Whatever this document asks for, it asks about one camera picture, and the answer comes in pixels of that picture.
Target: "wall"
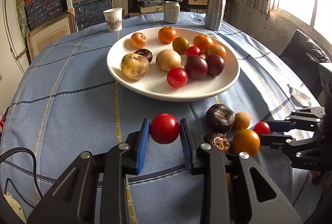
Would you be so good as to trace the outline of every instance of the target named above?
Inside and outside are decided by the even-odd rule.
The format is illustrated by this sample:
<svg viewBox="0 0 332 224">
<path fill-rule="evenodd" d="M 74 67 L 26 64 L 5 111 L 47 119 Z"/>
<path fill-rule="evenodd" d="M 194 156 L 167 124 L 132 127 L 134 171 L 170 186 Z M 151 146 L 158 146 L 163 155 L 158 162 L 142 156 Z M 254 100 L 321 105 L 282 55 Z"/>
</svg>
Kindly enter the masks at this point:
<svg viewBox="0 0 332 224">
<path fill-rule="evenodd" d="M 272 10 L 268 16 L 244 4 L 242 0 L 236 1 L 235 7 L 230 11 L 228 22 L 264 44 L 277 55 L 280 55 L 286 48 L 294 31 L 300 29 L 275 11 Z"/>
<path fill-rule="evenodd" d="M 26 54 L 17 62 L 10 51 L 11 47 L 7 38 L 2 6 L 3 0 L 0 0 L 0 75 L 2 76 L 0 80 L 0 113 L 4 114 L 6 108 L 12 101 L 17 86 L 23 77 L 24 71 L 29 66 L 29 63 Z M 19 32 L 15 32 L 13 25 L 8 26 L 11 34 L 20 34 Z"/>
</svg>

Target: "metal bottle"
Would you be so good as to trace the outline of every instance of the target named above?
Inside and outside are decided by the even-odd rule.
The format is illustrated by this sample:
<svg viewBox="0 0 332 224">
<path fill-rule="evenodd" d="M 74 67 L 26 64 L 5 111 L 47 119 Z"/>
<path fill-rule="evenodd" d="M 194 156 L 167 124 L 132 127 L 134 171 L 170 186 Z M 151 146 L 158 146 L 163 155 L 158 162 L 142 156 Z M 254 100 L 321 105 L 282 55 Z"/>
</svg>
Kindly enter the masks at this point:
<svg viewBox="0 0 332 224">
<path fill-rule="evenodd" d="M 207 0 L 204 26 L 219 31 L 225 13 L 226 0 Z"/>
</svg>

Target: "blue checkered tablecloth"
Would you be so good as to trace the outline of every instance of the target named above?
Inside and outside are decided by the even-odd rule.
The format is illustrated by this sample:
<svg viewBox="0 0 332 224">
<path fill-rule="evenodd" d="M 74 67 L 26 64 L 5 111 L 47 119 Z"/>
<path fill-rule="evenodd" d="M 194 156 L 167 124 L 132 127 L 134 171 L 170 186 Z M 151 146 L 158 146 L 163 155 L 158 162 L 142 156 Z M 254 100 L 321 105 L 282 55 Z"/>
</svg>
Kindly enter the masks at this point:
<svg viewBox="0 0 332 224">
<path fill-rule="evenodd" d="M 248 112 L 250 127 L 271 117 L 282 120 L 292 109 L 303 108 L 291 96 L 289 85 L 305 85 L 275 54 L 227 23 L 220 31 L 208 30 L 204 19 L 205 15 L 181 12 L 180 22 L 174 26 L 217 39 L 222 36 L 228 41 L 241 71 L 237 82 L 226 92 L 205 100 L 172 103 L 128 90 L 116 83 L 107 70 L 110 47 L 131 32 L 167 23 L 158 13 L 126 19 L 118 32 L 108 32 L 106 23 L 99 24 L 48 44 L 34 59 L 8 111 L 0 154 L 17 146 L 31 149 L 37 157 L 38 183 L 46 193 L 80 152 L 106 152 L 125 141 L 129 133 L 138 131 L 144 118 L 152 120 L 159 113 L 172 114 L 178 120 L 184 117 L 190 129 L 205 133 L 205 112 L 218 102 L 234 112 Z M 319 106 L 310 96 L 312 105 Z M 298 130 L 290 134 L 297 139 L 312 135 Z M 305 192 L 313 196 L 319 192 L 312 188 L 308 171 L 291 168 L 282 152 L 262 146 L 255 159 L 296 209 L 303 204 Z M 7 178 L 27 201 L 34 205 L 38 202 L 29 155 L 15 154 L 1 165 L 2 187 Z M 142 173 L 128 176 L 128 188 L 131 223 L 199 223 L 203 178 L 191 176 L 185 169 L 180 138 L 169 145 L 150 139 Z M 28 216 L 32 209 L 10 184 L 8 191 Z M 102 179 L 97 190 L 96 223 L 101 191 Z M 305 211 L 312 210 L 314 204 Z"/>
</svg>

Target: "white paper cup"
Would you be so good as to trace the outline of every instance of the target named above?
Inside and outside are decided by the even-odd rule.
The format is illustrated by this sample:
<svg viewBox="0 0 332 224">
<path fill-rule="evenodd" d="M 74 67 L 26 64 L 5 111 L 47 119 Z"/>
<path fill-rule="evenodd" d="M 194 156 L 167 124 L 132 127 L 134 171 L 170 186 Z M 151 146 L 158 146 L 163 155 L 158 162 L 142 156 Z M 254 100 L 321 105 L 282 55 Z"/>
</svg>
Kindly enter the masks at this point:
<svg viewBox="0 0 332 224">
<path fill-rule="evenodd" d="M 108 31 L 119 31 L 122 29 L 122 8 L 113 8 L 103 12 Z"/>
</svg>

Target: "cherry tomato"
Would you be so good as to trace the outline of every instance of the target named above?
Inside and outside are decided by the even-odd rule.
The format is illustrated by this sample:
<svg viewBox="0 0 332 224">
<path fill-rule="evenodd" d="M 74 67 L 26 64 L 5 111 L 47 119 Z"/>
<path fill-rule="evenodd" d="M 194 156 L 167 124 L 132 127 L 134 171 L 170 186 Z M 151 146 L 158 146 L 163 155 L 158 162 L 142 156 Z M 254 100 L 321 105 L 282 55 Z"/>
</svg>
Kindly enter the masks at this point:
<svg viewBox="0 0 332 224">
<path fill-rule="evenodd" d="M 200 56 L 201 52 L 197 46 L 190 46 L 186 51 L 186 56 L 198 55 Z"/>
<path fill-rule="evenodd" d="M 180 126 L 176 118 L 170 114 L 159 114 L 151 122 L 151 138 L 160 144 L 173 143 L 179 136 Z"/>
<path fill-rule="evenodd" d="M 270 133 L 270 126 L 268 125 L 268 123 L 266 123 L 264 121 L 260 121 L 254 126 L 253 130 L 258 135 L 269 134 Z"/>
<path fill-rule="evenodd" d="M 187 81 L 188 74 L 181 67 L 173 68 L 167 73 L 167 82 L 171 87 L 183 87 Z"/>
</svg>

